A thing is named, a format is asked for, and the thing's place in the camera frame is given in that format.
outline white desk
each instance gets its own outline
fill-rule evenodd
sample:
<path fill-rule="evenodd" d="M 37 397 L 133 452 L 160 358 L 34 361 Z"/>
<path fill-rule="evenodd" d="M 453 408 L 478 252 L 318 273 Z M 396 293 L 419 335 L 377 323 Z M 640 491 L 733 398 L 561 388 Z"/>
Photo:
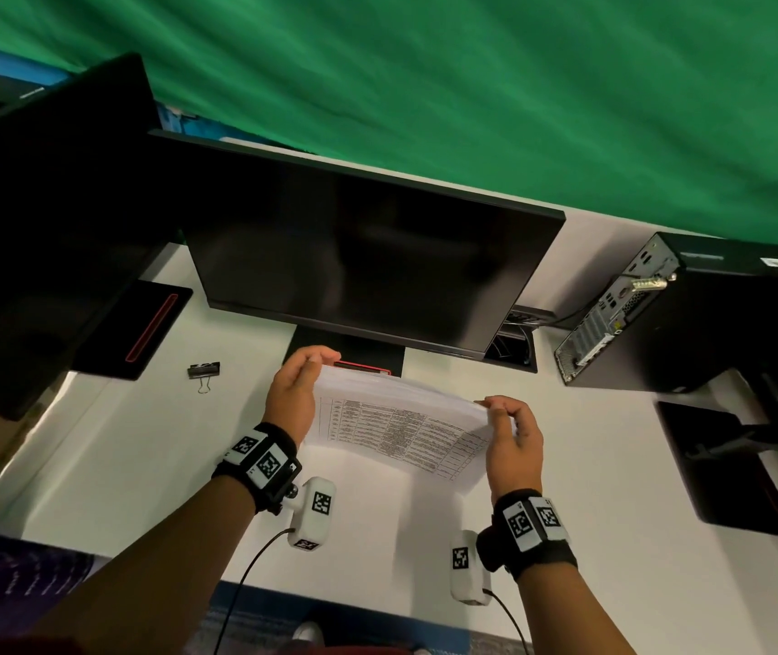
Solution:
<path fill-rule="evenodd" d="M 155 276 L 195 294 L 135 383 L 75 375 L 0 479 L 0 521 L 26 539 L 112 556 L 209 478 L 258 422 L 294 327 L 207 307 L 185 247 Z M 470 399 L 527 401 L 546 437 L 544 484 L 586 580 L 640 653 L 778 653 L 778 538 L 703 524 L 645 393 L 566 388 L 536 333 L 540 372 L 408 350 L 405 376 Z M 186 378 L 220 361 L 211 392 Z M 447 543 L 490 514 L 485 479 L 467 497 L 435 491 L 351 453 L 301 449 L 303 478 L 337 484 L 329 543 L 282 541 L 249 584 L 514 637 L 497 606 L 449 596 Z M 778 484 L 778 457 L 767 460 Z M 260 515 L 223 577 L 238 581 L 287 514 Z M 509 575 L 492 577 L 520 620 Z"/>

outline person's left hand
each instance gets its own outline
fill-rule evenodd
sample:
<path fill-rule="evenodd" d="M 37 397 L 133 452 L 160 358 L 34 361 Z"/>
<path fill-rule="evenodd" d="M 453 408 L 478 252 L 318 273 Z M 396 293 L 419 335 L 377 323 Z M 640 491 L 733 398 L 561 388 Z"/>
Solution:
<path fill-rule="evenodd" d="M 285 429 L 301 448 L 316 414 L 313 385 L 323 365 L 334 365 L 339 360 L 340 352 L 321 345 L 302 347 L 289 356 L 274 374 L 262 421 Z"/>

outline purple fabric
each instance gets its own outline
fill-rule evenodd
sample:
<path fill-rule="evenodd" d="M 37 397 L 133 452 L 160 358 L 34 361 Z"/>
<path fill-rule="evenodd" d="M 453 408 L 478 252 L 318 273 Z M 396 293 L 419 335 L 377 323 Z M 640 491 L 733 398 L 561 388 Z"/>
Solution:
<path fill-rule="evenodd" d="M 0 637 L 24 634 L 92 568 L 90 554 L 0 536 Z"/>

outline white shoe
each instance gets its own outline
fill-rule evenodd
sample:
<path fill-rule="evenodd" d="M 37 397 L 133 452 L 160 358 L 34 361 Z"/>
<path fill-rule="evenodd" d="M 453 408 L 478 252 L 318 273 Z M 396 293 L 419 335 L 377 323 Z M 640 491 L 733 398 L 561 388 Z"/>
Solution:
<path fill-rule="evenodd" d="M 293 641 L 306 641 L 316 648 L 325 647 L 325 638 L 322 636 L 322 628 L 313 621 L 301 623 L 292 634 Z"/>

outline person's right arm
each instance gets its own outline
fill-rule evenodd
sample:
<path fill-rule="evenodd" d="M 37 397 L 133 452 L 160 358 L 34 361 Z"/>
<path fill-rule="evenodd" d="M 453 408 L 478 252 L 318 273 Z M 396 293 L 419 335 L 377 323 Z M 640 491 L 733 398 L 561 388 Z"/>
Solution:
<path fill-rule="evenodd" d="M 486 458 L 492 504 L 514 490 L 542 494 L 543 434 L 531 409 L 505 396 L 487 397 L 482 404 L 494 430 Z M 516 421 L 516 437 L 510 418 Z M 570 563 L 532 565 L 517 584 L 537 655 L 634 655 Z"/>

